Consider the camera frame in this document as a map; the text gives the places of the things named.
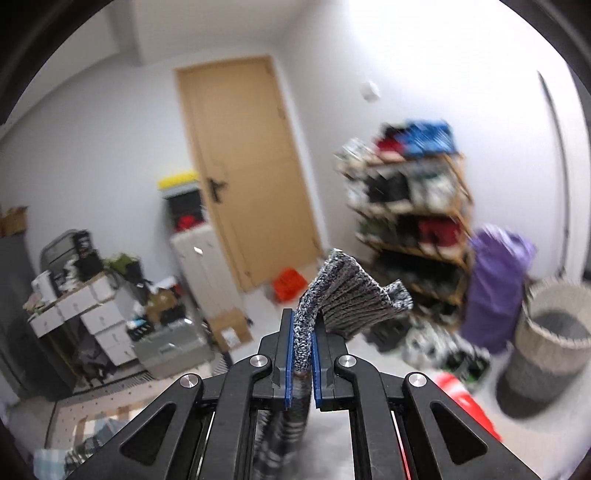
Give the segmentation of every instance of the drawer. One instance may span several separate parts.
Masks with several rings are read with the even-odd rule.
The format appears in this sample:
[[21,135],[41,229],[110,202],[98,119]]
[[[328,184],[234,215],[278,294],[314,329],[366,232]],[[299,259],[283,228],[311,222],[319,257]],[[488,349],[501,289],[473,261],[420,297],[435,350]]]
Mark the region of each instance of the drawer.
[[127,335],[125,322],[121,322],[111,328],[107,328],[95,336],[96,341],[103,350],[119,345],[120,343],[131,343],[129,335]]
[[129,343],[120,343],[105,352],[115,365],[121,365],[136,358],[134,348]]
[[61,300],[58,305],[61,314],[66,320],[81,314],[85,310],[96,305],[97,301],[92,294],[90,287],[84,287],[82,290],[73,293],[69,297]]
[[107,301],[115,296],[108,277],[101,277],[90,285],[92,293],[99,302]]
[[31,320],[31,327],[33,327],[35,335],[42,337],[47,332],[51,332],[54,328],[58,328],[62,323],[64,323],[64,319],[59,310],[52,307],[39,315],[39,317]]
[[82,314],[82,322],[86,329],[92,335],[99,333],[119,322],[127,320],[121,315],[117,304],[114,301],[109,301],[104,305],[100,305],[95,309],[89,310]]

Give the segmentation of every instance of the white drawer unit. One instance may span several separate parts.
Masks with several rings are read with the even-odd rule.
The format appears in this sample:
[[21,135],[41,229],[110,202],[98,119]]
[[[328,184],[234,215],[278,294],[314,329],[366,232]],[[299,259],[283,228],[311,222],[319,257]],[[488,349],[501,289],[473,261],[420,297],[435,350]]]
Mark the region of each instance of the white drawer unit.
[[117,366],[137,358],[134,348],[130,343],[120,343],[119,345],[108,348],[105,352],[111,361]]
[[66,320],[91,309],[96,304],[96,298],[88,286],[59,301],[61,314]]
[[215,318],[234,308],[244,311],[242,297],[211,225],[176,233],[171,243],[205,318]]
[[64,319],[60,311],[57,307],[52,307],[39,315],[39,317],[33,318],[31,320],[31,327],[35,335],[42,337],[53,329],[58,328],[62,323],[64,323]]
[[115,297],[82,315],[82,322],[93,335],[133,316],[134,298],[126,288],[117,290]]
[[131,339],[129,338],[129,335],[127,335],[125,322],[118,323],[117,325],[103,330],[95,335],[95,338],[103,350],[113,348],[120,343],[131,344]]
[[115,290],[111,287],[109,278],[102,276],[90,285],[90,289],[95,294],[99,302],[107,301],[115,296]]
[[92,335],[99,333],[119,322],[123,322],[126,318],[119,311],[117,303],[108,301],[107,303],[98,306],[82,315],[82,322],[86,329]]

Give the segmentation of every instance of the gray basket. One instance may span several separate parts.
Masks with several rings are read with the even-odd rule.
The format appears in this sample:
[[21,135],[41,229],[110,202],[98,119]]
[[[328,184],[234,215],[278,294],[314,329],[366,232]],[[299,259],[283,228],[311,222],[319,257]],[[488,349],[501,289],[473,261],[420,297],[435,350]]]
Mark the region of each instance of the gray basket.
[[560,280],[534,286],[522,306],[515,350],[497,388],[509,416],[546,408],[591,358],[591,289]]

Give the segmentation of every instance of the metal screw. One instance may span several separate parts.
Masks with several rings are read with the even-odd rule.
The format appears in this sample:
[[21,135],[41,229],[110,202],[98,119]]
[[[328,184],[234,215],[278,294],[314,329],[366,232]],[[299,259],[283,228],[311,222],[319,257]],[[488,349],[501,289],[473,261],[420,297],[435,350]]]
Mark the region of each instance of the metal screw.
[[193,388],[199,383],[199,377],[195,374],[187,374],[181,377],[181,386],[185,388]]
[[251,357],[251,365],[253,367],[264,367],[267,363],[269,363],[269,360],[267,360],[265,355],[253,355]]
[[342,355],[339,357],[339,363],[343,367],[349,368],[357,363],[357,359],[353,355]]
[[427,377],[425,377],[423,374],[412,374],[410,377],[408,377],[408,382],[413,387],[424,387],[427,385]]

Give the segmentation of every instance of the gray storage container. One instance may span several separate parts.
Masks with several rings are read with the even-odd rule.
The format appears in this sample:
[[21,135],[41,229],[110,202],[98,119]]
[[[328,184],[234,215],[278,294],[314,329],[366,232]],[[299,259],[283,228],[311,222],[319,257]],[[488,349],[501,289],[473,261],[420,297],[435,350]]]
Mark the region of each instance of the gray storage container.
[[133,343],[135,354],[156,378],[170,377],[213,360],[201,318],[181,319]]

